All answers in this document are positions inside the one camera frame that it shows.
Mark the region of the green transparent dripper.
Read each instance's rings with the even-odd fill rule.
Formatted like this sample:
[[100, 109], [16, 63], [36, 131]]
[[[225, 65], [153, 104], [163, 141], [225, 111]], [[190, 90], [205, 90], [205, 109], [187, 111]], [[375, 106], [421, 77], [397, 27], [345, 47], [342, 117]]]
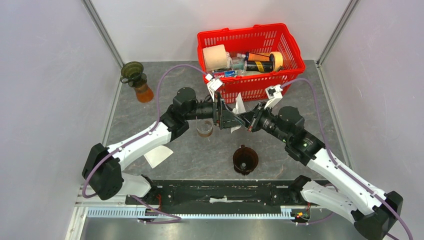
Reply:
[[119, 81], [128, 84], [132, 88], [139, 88], [147, 83], [147, 76], [144, 73], [144, 66], [141, 62], [131, 61], [126, 63], [121, 71]]

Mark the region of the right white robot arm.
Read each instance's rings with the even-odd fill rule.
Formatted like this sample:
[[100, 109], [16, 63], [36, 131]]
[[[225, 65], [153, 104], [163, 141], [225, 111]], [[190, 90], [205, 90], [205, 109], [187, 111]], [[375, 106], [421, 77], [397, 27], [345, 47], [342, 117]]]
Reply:
[[403, 198], [397, 192], [385, 192], [347, 167], [319, 138], [305, 130], [305, 119], [298, 109], [282, 107], [278, 114], [262, 102], [253, 110], [237, 114], [248, 131], [264, 130], [285, 144], [295, 161], [319, 173], [337, 191], [324, 189], [315, 181], [300, 176], [288, 191], [289, 200], [300, 205], [307, 201], [344, 217], [367, 240], [382, 240], [398, 220]]

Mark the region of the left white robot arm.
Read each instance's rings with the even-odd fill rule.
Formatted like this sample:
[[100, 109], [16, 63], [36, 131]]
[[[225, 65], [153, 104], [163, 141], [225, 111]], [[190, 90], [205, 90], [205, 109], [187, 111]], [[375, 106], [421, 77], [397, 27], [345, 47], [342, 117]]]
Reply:
[[109, 147], [95, 144], [88, 154], [82, 176], [85, 179], [82, 195], [108, 200], [121, 190], [133, 191], [144, 203], [152, 204], [157, 191], [143, 176], [125, 176], [122, 171], [139, 157], [179, 138], [189, 129], [189, 121], [212, 119], [221, 129], [236, 128], [236, 115], [244, 110], [242, 96], [236, 97], [230, 108], [220, 93], [210, 95], [210, 101], [198, 101], [190, 87], [177, 91], [172, 104], [151, 126], [130, 138]]

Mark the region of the white paper coffee filter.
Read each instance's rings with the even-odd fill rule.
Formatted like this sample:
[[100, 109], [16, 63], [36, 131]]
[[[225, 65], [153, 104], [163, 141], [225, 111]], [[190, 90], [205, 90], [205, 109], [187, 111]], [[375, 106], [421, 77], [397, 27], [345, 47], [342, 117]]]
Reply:
[[[242, 98], [242, 94], [239, 92], [237, 97], [235, 98], [235, 107], [232, 110], [232, 112], [235, 115], [238, 114], [242, 114], [246, 112], [245, 106], [244, 106], [244, 102], [243, 102], [243, 98]], [[240, 129], [244, 124], [240, 123], [238, 126], [234, 126], [230, 129], [230, 133], [232, 134], [234, 131]]]

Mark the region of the brown transparent dripper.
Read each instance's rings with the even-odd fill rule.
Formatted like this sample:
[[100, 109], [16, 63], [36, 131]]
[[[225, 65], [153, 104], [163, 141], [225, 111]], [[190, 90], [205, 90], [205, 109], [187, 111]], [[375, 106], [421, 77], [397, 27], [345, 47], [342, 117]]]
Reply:
[[242, 144], [232, 156], [234, 170], [243, 175], [249, 175], [253, 172], [259, 163], [258, 154], [250, 147]]

